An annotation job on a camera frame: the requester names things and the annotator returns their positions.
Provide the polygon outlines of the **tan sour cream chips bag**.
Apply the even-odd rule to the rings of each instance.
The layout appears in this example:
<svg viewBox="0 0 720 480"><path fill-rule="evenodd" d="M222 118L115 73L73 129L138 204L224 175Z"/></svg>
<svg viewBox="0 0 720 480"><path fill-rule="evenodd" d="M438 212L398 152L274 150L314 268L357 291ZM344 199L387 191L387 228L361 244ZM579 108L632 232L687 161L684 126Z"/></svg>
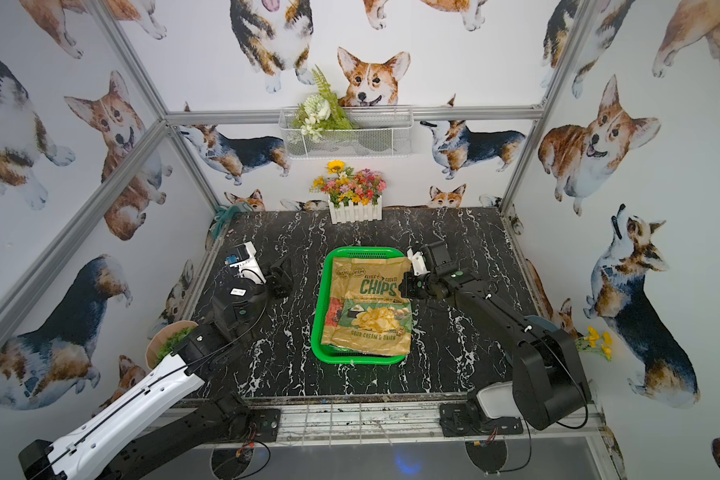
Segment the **tan sour cream chips bag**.
<svg viewBox="0 0 720 480"><path fill-rule="evenodd" d="M405 257L334 258L320 343L376 357L409 354L413 312L399 284L410 269Z"/></svg>

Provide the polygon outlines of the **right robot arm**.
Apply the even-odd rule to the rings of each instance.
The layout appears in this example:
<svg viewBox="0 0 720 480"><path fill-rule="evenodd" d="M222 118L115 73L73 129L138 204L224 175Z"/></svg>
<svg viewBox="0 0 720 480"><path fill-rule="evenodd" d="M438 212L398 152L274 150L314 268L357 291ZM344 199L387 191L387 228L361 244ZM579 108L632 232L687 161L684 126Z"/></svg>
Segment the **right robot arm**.
<svg viewBox="0 0 720 480"><path fill-rule="evenodd" d="M482 387L467 401L482 422L519 419L543 430L592 400L574 339L538 316L523 316L489 282L459 267L443 241L408 250L411 269L400 292L408 299L446 302L495 340L511 366L511 379Z"/></svg>

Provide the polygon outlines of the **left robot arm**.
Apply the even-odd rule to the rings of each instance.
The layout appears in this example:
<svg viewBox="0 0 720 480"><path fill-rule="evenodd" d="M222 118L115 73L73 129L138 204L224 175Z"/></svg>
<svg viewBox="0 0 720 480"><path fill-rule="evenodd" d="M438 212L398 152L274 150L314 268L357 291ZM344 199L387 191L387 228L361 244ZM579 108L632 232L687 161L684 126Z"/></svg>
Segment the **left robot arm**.
<svg viewBox="0 0 720 480"><path fill-rule="evenodd" d="M269 302L293 291L286 257L261 273L241 264L233 269L237 275L215 301L213 321L191 330L152 372L87 423L53 442L26 446L18 455L25 478L140 479L207 441L256 440L263 421L235 392L146 430L237 360L254 342Z"/></svg>

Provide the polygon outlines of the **teal cloth in corner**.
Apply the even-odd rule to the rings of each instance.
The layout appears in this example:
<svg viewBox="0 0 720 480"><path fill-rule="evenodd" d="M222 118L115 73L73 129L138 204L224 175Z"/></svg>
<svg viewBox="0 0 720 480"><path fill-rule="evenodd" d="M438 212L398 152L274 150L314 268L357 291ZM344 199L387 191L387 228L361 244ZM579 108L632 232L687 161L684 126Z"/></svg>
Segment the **teal cloth in corner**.
<svg viewBox="0 0 720 480"><path fill-rule="evenodd" d="M237 216L251 211L248 205L235 204L229 207L217 206L215 215L208 230L208 238L214 242L222 233L223 227Z"/></svg>

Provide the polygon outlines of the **white picket fence flower box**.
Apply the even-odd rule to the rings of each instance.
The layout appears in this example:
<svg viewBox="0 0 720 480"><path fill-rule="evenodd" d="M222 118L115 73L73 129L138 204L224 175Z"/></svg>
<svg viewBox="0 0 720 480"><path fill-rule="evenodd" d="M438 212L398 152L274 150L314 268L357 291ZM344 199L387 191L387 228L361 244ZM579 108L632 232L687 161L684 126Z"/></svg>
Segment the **white picket fence flower box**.
<svg viewBox="0 0 720 480"><path fill-rule="evenodd" d="M387 183L380 172L355 170L341 160L328 162L326 170L312 181L310 191L326 196L333 224L382 219Z"/></svg>

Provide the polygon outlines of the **grey blue pot right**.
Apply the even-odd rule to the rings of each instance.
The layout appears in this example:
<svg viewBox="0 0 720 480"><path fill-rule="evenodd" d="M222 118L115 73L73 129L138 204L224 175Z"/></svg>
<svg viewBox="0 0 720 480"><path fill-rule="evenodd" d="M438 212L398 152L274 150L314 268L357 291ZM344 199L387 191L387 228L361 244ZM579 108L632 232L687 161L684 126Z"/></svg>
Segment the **grey blue pot right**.
<svg viewBox="0 0 720 480"><path fill-rule="evenodd" d="M559 330L560 327L555 324L554 322L551 322L541 316L538 315L528 315L525 317L525 320L532 324L535 328L544 329L548 331L556 331Z"/></svg>

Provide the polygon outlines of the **brown pot with green plant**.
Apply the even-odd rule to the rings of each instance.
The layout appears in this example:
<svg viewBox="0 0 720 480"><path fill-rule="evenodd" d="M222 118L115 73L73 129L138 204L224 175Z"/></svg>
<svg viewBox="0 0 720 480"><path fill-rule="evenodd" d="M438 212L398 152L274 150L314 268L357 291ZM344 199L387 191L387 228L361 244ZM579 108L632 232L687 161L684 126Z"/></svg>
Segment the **brown pot with green plant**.
<svg viewBox="0 0 720 480"><path fill-rule="evenodd" d="M194 321L181 320L162 328L147 346L145 353L147 367L150 370L154 369L172 351L180 338L197 326L198 324Z"/></svg>

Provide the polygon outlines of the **yellow artificial flowers right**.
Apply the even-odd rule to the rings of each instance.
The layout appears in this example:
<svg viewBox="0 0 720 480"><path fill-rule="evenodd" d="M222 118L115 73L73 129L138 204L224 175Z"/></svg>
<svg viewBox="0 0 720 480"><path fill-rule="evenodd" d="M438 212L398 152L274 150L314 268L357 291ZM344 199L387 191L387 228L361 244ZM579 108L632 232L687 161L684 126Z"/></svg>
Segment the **yellow artificial flowers right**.
<svg viewBox="0 0 720 480"><path fill-rule="evenodd" d="M589 327L585 335L581 335L576 339L575 344L580 353L593 353L608 362L612 361L613 340L607 331L600 332L593 327Z"/></svg>

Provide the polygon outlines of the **white green artificial flower bunch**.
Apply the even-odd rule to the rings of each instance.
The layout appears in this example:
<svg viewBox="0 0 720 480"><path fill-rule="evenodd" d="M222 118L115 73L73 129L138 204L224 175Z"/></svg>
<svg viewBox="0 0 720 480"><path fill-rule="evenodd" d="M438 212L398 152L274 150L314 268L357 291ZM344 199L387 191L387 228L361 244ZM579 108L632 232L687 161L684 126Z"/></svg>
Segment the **white green artificial flower bunch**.
<svg viewBox="0 0 720 480"><path fill-rule="evenodd" d="M355 125L322 70L315 66L311 73L317 91L298 105L289 126L313 142L323 140L331 132L354 130Z"/></svg>

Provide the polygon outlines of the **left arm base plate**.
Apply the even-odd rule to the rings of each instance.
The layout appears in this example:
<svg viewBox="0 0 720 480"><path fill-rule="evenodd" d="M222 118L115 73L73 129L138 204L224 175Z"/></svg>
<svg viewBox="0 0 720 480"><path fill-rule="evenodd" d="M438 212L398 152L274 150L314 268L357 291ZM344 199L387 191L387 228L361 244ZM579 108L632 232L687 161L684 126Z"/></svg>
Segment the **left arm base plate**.
<svg viewBox="0 0 720 480"><path fill-rule="evenodd" d="M238 416L230 424L204 440L202 445L242 444L253 440L266 444L274 443L278 438L281 422L281 409L254 408L244 420Z"/></svg>

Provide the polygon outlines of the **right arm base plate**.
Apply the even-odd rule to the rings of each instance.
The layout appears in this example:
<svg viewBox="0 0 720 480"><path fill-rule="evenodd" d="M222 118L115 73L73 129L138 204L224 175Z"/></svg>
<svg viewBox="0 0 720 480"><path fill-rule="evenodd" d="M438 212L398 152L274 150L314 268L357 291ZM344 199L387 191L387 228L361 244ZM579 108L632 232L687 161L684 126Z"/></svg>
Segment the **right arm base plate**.
<svg viewBox="0 0 720 480"><path fill-rule="evenodd" d="M486 417L476 403L442 403L438 407L439 425L446 438L522 435L525 432L520 418Z"/></svg>

